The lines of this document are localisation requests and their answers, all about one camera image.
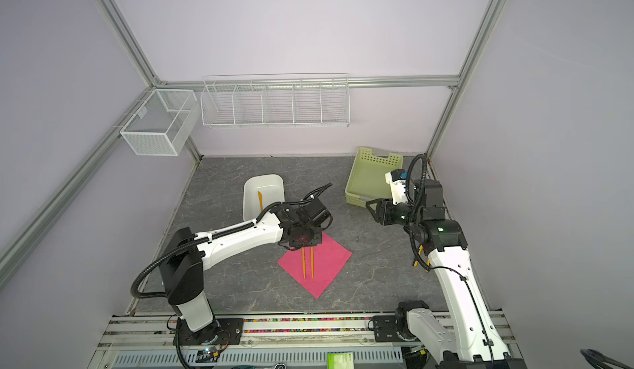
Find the orange plastic fork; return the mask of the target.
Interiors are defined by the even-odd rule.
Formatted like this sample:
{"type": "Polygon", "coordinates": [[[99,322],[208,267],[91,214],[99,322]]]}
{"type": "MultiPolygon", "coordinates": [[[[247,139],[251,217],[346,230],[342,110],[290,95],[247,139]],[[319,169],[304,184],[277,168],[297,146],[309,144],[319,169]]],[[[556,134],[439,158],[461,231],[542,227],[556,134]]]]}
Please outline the orange plastic fork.
{"type": "Polygon", "coordinates": [[[315,247],[310,247],[310,276],[315,276],[315,247]]]}

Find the orange plastic spoon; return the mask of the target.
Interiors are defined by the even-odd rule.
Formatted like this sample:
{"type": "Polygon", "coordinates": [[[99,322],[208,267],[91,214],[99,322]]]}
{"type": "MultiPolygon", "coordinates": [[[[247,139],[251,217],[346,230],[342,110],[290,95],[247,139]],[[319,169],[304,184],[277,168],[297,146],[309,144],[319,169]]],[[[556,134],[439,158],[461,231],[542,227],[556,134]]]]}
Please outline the orange plastic spoon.
{"type": "Polygon", "coordinates": [[[301,249],[301,269],[302,269],[302,276],[304,279],[306,279],[306,255],[305,255],[305,248],[301,249]]]}

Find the pink paper napkin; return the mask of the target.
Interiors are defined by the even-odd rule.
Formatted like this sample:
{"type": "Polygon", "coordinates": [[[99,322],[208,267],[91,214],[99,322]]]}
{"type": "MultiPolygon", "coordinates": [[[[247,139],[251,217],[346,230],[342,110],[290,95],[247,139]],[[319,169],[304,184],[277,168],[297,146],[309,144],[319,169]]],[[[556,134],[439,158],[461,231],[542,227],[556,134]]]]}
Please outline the pink paper napkin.
{"type": "Polygon", "coordinates": [[[305,249],[306,279],[302,276],[301,252],[287,252],[277,264],[315,299],[319,299],[341,273],[352,253],[344,246],[323,234],[322,244],[315,247],[315,276],[310,276],[310,248],[305,249]]]}

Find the orange plastic knife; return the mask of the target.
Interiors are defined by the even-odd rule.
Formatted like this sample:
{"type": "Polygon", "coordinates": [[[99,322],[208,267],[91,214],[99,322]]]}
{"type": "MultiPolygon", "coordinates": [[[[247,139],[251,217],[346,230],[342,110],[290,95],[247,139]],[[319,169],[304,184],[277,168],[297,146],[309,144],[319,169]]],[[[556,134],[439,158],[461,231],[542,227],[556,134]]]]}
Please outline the orange plastic knife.
{"type": "Polygon", "coordinates": [[[260,191],[257,191],[258,194],[258,199],[259,199],[259,208],[260,211],[262,211],[264,209],[264,198],[263,198],[263,194],[260,191]]]}

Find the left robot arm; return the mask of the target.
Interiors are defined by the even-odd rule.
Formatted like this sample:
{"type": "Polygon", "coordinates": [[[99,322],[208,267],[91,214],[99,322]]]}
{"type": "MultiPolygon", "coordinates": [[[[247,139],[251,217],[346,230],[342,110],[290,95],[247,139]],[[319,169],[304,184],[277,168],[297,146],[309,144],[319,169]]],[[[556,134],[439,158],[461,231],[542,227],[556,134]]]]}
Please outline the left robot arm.
{"type": "Polygon", "coordinates": [[[267,244],[289,252],[322,243],[333,215],[320,200],[329,182],[296,202],[273,202],[252,220],[220,230],[178,230],[161,256],[143,269],[130,286],[138,300],[163,298],[177,315],[174,342],[215,344],[221,322],[204,293],[204,272],[235,255],[267,244]]]}

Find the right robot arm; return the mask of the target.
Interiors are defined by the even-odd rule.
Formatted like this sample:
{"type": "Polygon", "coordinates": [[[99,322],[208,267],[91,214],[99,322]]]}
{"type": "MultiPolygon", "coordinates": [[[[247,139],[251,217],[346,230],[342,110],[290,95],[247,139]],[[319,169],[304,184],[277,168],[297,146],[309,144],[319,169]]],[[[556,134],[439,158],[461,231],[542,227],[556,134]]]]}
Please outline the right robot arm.
{"type": "Polygon", "coordinates": [[[366,203],[380,225],[400,225],[414,260],[440,283],[453,331],[448,332],[423,302],[405,302],[396,311],[397,329],[417,339],[438,368],[525,368],[500,336],[482,297],[462,227],[446,215],[442,184],[427,177],[426,154],[406,169],[386,173],[391,197],[366,203]]]}

